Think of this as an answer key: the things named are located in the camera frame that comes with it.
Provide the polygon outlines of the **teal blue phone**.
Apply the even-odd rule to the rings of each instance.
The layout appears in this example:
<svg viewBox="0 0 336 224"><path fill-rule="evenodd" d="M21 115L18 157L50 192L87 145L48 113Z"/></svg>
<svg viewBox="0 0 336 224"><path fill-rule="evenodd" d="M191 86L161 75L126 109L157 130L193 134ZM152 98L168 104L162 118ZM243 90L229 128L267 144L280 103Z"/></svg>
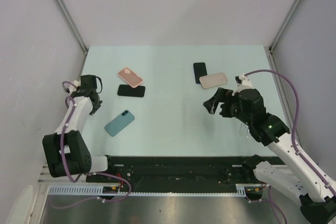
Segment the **teal blue phone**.
<svg viewBox="0 0 336 224"><path fill-rule="evenodd" d="M125 110L105 125L104 129L110 136L114 137L134 120L134 115L129 110Z"/></svg>

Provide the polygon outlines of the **black phone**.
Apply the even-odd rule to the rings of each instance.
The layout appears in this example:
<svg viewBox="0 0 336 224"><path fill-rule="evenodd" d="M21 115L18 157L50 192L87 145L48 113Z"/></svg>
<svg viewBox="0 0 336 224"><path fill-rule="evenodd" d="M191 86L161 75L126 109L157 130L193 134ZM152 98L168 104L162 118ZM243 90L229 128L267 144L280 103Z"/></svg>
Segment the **black phone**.
<svg viewBox="0 0 336 224"><path fill-rule="evenodd" d="M195 76L195 83L200 84L200 77L207 75L206 64L204 62L193 63L193 70Z"/></svg>
<svg viewBox="0 0 336 224"><path fill-rule="evenodd" d="M121 97L143 98L145 95L145 86L132 88L127 84L121 84L118 87L117 95Z"/></svg>

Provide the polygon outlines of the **pink phone case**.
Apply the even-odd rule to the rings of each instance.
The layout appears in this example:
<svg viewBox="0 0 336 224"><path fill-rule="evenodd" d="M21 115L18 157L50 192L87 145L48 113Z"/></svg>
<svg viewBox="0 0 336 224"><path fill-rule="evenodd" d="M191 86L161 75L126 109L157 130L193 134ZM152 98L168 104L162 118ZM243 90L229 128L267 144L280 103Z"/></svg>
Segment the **pink phone case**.
<svg viewBox="0 0 336 224"><path fill-rule="evenodd" d="M137 88L143 83L143 79L129 68L120 70L118 76L132 88Z"/></svg>

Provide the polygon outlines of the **clear transparent phone case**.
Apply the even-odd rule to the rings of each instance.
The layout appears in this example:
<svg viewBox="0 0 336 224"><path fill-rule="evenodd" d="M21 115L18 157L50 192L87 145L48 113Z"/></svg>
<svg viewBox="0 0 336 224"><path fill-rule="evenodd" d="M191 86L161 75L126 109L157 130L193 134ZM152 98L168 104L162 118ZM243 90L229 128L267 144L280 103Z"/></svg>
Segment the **clear transparent phone case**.
<svg viewBox="0 0 336 224"><path fill-rule="evenodd" d="M248 126L246 126L245 124L241 124L240 128L239 128L239 135L244 137L244 138L250 138L252 139L253 137L251 136Z"/></svg>

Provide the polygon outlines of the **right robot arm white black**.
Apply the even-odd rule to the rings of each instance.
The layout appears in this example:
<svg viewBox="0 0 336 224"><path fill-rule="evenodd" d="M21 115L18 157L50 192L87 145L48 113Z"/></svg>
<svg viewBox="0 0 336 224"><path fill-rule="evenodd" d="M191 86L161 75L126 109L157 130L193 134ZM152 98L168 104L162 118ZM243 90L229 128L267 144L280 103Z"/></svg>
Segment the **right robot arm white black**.
<svg viewBox="0 0 336 224"><path fill-rule="evenodd" d="M218 88L203 106L209 114L221 107L222 117L240 120L252 138L275 153L293 173L289 176L277 171L269 162L254 155L242 169L245 181L266 182L295 202L310 223L329 223L335 218L335 180L299 146L284 122L266 111L258 90L235 92Z"/></svg>

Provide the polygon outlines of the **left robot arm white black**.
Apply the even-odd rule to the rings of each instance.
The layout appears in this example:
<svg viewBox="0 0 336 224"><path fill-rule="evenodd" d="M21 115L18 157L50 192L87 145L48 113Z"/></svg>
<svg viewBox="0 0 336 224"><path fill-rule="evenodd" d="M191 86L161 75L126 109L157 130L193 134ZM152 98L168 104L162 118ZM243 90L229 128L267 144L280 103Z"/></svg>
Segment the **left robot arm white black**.
<svg viewBox="0 0 336 224"><path fill-rule="evenodd" d="M89 116L94 115L102 105L99 94L102 80L95 75L84 75L79 81L64 81L67 92L67 112L54 133L45 135L43 148L49 173L53 178L67 176L73 183L73 176L97 173L105 182L115 178L116 169L108 164L105 155L91 155L82 137L83 128Z"/></svg>

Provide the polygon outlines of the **beige phone case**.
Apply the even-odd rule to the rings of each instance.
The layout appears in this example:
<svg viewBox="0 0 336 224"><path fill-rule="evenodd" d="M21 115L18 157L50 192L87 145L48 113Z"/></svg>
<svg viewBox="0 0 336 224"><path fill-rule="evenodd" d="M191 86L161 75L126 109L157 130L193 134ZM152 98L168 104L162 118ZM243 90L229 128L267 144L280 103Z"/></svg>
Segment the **beige phone case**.
<svg viewBox="0 0 336 224"><path fill-rule="evenodd" d="M227 82L228 80L223 72L200 77L200 84L203 89L221 86L226 84Z"/></svg>

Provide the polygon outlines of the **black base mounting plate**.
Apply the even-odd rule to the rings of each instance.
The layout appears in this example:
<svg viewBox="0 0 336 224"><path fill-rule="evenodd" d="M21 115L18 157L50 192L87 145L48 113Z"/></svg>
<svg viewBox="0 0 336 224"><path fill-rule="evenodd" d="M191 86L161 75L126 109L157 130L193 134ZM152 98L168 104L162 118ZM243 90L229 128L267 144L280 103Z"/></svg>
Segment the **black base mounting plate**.
<svg viewBox="0 0 336 224"><path fill-rule="evenodd" d="M282 165L278 157L229 156L229 157L125 157L109 156L107 173L121 175L132 189L149 185L205 186L217 184L257 184L249 165L268 161Z"/></svg>

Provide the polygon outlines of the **aluminium rail profile front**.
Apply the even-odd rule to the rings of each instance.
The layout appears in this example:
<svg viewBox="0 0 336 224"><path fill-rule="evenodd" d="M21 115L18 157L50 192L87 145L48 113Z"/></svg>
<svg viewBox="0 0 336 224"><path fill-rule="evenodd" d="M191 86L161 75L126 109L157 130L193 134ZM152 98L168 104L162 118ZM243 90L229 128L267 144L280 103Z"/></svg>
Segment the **aluminium rail profile front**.
<svg viewBox="0 0 336 224"><path fill-rule="evenodd" d="M72 179L75 180L79 175L75 174L75 175L71 175ZM79 177L79 179L77 180L77 184L83 184L86 183L86 178L87 175L86 174L81 174L81 176ZM42 169L40 171L40 175L38 177L38 184L42 184L42 185L47 185L47 184L73 184L73 182L71 182L71 180L69 179L69 177L67 176L66 173L61 174L61 176L52 176L52 174L50 173L49 170L49 166L47 163L45 163L42 166Z"/></svg>

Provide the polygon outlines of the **left aluminium frame post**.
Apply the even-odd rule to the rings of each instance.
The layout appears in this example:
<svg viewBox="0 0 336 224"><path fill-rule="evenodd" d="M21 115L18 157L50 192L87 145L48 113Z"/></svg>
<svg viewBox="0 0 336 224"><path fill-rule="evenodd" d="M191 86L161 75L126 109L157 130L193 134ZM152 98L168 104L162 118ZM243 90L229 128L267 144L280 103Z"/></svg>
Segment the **left aluminium frame post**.
<svg viewBox="0 0 336 224"><path fill-rule="evenodd" d="M75 40L77 41L81 51L83 52L83 54L86 56L88 53L88 47L86 46L83 37L81 36L77 25L75 24L64 0L54 0L58 10L61 13L61 16L63 17L63 19L65 20L66 25L68 26L70 32L72 33L72 35L74 36Z"/></svg>

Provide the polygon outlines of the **aluminium frame post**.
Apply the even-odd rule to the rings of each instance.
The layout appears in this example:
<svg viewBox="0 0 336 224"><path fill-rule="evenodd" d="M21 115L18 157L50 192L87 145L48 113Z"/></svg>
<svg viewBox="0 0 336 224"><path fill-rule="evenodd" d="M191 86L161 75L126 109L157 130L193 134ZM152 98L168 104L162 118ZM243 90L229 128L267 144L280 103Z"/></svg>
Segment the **aluminium frame post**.
<svg viewBox="0 0 336 224"><path fill-rule="evenodd" d="M68 26L70 32L72 33L72 35L74 36L75 40L77 41L81 51L83 52L83 54L86 56L88 53L88 47L86 46L83 37L81 36L77 25L75 24L64 0L54 0L58 10L61 13L61 16L63 17L63 19L65 20L66 25Z"/></svg>
<svg viewBox="0 0 336 224"><path fill-rule="evenodd" d="M283 22L281 23L274 39L272 40L271 44L268 47L269 52L272 54L274 50L276 49L279 41L281 40L282 36L284 35L286 29L290 25L292 19L294 18L294 15L296 14L299 6L303 0L294 0L293 3L291 4Z"/></svg>

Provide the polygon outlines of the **right aluminium frame post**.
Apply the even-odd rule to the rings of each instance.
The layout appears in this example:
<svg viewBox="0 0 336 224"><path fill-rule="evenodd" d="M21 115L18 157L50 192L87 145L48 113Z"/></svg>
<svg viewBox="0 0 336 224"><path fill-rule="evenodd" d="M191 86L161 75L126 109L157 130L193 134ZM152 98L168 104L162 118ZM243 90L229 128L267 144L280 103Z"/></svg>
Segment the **right aluminium frame post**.
<svg viewBox="0 0 336 224"><path fill-rule="evenodd" d="M269 52L272 54L274 50L276 49L279 41L281 40L282 36L284 35L286 29L290 25L292 19L294 18L294 15L296 14L299 6L303 0L294 0L293 3L291 4L283 22L281 23L274 39L272 40L271 44L268 47Z"/></svg>

